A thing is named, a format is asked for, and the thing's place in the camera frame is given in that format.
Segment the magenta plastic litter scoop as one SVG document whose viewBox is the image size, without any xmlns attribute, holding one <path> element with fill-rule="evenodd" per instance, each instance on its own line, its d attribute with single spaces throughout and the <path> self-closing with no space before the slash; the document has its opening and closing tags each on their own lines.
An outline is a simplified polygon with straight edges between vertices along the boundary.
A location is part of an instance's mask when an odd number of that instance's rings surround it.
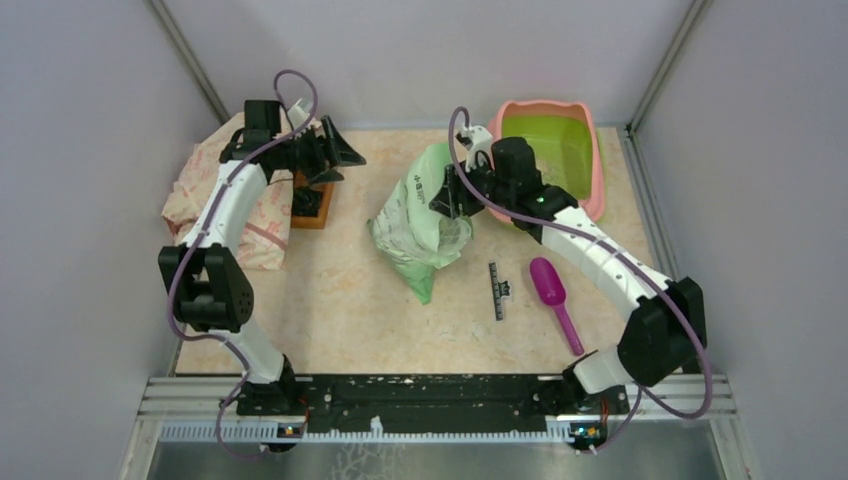
<svg viewBox="0 0 848 480">
<path fill-rule="evenodd" d="M 529 270 L 537 295 L 554 312 L 570 351 L 578 357 L 584 355 L 585 348 L 567 310 L 567 292 L 557 270 L 542 257 L 534 258 Z"/>
</svg>

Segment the green cat litter bag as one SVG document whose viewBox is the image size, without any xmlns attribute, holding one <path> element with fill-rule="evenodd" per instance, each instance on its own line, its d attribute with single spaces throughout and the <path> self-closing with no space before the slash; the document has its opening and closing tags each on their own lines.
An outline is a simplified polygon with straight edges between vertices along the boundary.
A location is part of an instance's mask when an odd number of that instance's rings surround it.
<svg viewBox="0 0 848 480">
<path fill-rule="evenodd" d="M 469 218 L 452 219 L 430 208 L 452 164 L 446 143 L 428 146 L 367 221 L 376 248 L 423 305 L 431 302 L 435 272 L 459 259 L 474 236 Z"/>
</svg>

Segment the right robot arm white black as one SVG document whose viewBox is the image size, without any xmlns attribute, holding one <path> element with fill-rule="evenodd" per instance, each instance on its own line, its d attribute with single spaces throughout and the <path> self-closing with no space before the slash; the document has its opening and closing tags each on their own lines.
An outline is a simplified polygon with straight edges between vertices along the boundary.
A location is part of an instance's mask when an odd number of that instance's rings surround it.
<svg viewBox="0 0 848 480">
<path fill-rule="evenodd" d="M 432 210 L 450 218 L 484 209 L 507 216 L 578 267 L 626 321 L 616 345 L 564 371 L 563 398 L 569 408 L 588 412 L 610 387 L 630 382 L 652 387 L 693 360 L 710 370 L 703 291 L 694 280 L 670 279 L 605 234 L 571 194 L 543 182 L 526 140 L 459 133 L 448 145 L 462 145 L 467 157 L 446 167 Z"/>
</svg>

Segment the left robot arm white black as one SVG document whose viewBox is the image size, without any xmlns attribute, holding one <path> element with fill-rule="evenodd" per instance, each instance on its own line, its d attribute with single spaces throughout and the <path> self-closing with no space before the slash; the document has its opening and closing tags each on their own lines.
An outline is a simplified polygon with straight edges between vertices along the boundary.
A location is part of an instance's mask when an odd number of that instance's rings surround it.
<svg viewBox="0 0 848 480">
<path fill-rule="evenodd" d="M 343 181 L 340 168 L 365 158 L 341 136 L 329 116 L 301 99 L 248 100 L 244 125 L 224 146 L 210 198 L 177 246 L 158 255 L 168 293 L 167 318 L 195 330 L 193 340 L 222 342 L 242 363 L 237 400 L 252 397 L 277 414 L 292 411 L 300 388 L 288 358 L 252 320 L 254 290 L 236 255 L 251 212 L 275 173 L 300 177 L 306 188 Z"/>
</svg>

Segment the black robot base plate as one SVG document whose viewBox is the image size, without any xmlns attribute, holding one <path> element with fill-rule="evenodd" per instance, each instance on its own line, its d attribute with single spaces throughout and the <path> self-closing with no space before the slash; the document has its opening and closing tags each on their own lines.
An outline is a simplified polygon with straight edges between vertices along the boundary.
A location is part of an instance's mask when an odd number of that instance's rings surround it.
<svg viewBox="0 0 848 480">
<path fill-rule="evenodd" d="M 536 433 L 550 417 L 626 414 L 624 387 L 584 395 L 561 375 L 315 374 L 242 387 L 241 416 L 304 416 L 309 433 Z"/>
</svg>

